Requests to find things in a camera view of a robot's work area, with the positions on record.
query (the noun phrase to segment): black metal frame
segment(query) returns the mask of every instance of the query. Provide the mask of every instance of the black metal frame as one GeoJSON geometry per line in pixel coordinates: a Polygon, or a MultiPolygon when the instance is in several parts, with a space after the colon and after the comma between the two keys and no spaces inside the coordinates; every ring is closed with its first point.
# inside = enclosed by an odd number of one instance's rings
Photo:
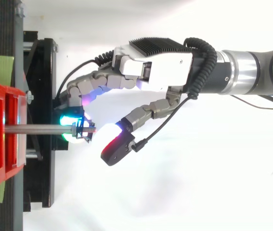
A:
{"type": "MultiPolygon", "coordinates": [[[[24,71],[28,87],[35,99],[28,105],[28,122],[59,124],[53,109],[56,96],[56,43],[51,38],[33,42],[31,51],[24,51],[24,71]]],[[[27,148],[40,150],[42,158],[27,159],[24,167],[24,212],[31,202],[42,202],[42,207],[54,203],[55,150],[68,150],[68,142],[53,135],[37,135],[27,139],[27,148]]]]}

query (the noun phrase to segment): blue led light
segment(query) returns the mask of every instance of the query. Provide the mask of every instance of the blue led light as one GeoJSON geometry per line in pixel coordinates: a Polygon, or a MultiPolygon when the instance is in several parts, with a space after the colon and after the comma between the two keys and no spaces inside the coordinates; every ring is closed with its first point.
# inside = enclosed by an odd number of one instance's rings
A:
{"type": "MultiPolygon", "coordinates": [[[[72,125],[73,123],[77,123],[81,118],[80,117],[69,117],[69,116],[63,116],[60,118],[60,125],[66,126],[66,125],[72,125]]],[[[89,123],[87,121],[84,122],[84,127],[89,127],[89,123]]],[[[63,134],[62,137],[71,143],[82,143],[84,142],[84,139],[77,139],[72,136],[72,134],[63,134]]]]}

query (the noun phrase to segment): metal rod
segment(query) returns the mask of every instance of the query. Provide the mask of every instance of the metal rod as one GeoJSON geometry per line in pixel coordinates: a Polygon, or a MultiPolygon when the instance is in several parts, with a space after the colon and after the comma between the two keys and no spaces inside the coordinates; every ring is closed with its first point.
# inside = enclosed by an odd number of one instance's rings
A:
{"type": "Polygon", "coordinates": [[[37,159],[38,154],[35,149],[27,149],[26,150],[26,159],[37,159]]]}
{"type": "Polygon", "coordinates": [[[23,51],[30,51],[32,45],[33,45],[33,42],[24,42],[23,43],[23,51]]]}
{"type": "MultiPolygon", "coordinates": [[[[6,125],[5,133],[15,134],[36,134],[36,135],[60,135],[60,134],[72,134],[73,126],[62,126],[52,124],[25,124],[25,125],[6,125]]],[[[96,132],[96,128],[83,128],[83,132],[93,133],[96,132]]]]}

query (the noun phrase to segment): glowing light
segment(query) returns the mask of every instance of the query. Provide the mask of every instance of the glowing light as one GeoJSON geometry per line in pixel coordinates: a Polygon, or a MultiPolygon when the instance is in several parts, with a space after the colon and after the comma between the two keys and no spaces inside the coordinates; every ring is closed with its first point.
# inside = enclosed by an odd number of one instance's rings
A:
{"type": "Polygon", "coordinates": [[[85,112],[85,117],[88,119],[88,120],[91,120],[90,116],[85,112]]]}
{"type": "Polygon", "coordinates": [[[92,147],[94,148],[95,153],[100,154],[103,149],[121,132],[121,128],[116,124],[104,125],[100,130],[97,131],[92,139],[92,147]]]}
{"type": "MultiPolygon", "coordinates": [[[[72,125],[73,123],[77,123],[78,120],[81,118],[74,118],[74,117],[69,117],[69,116],[63,116],[60,119],[60,124],[61,125],[72,125]]],[[[87,121],[84,122],[84,127],[89,127],[89,123],[87,121]]],[[[88,136],[87,132],[83,132],[83,136],[88,136]]],[[[82,143],[84,142],[84,139],[77,139],[72,136],[72,134],[63,134],[63,138],[71,143],[82,143]]]]}

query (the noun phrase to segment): silver metal cylinder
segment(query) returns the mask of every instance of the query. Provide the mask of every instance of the silver metal cylinder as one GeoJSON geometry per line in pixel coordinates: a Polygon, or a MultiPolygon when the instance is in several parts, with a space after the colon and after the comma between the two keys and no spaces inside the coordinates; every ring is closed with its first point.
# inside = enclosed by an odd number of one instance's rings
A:
{"type": "MultiPolygon", "coordinates": [[[[6,125],[5,133],[15,133],[15,134],[72,134],[74,133],[73,126],[62,126],[62,125],[52,125],[52,124],[25,124],[25,125],[6,125]]],[[[83,128],[83,132],[93,133],[96,128],[83,128]]]]}
{"type": "Polygon", "coordinates": [[[222,51],[229,58],[232,74],[221,94],[242,95],[248,93],[257,79],[257,64],[246,51],[222,51]]]}
{"type": "Polygon", "coordinates": [[[30,51],[32,45],[33,45],[33,42],[24,42],[23,43],[23,51],[30,51]]]}
{"type": "Polygon", "coordinates": [[[26,150],[26,159],[37,159],[38,154],[35,149],[27,149],[26,150]]]}

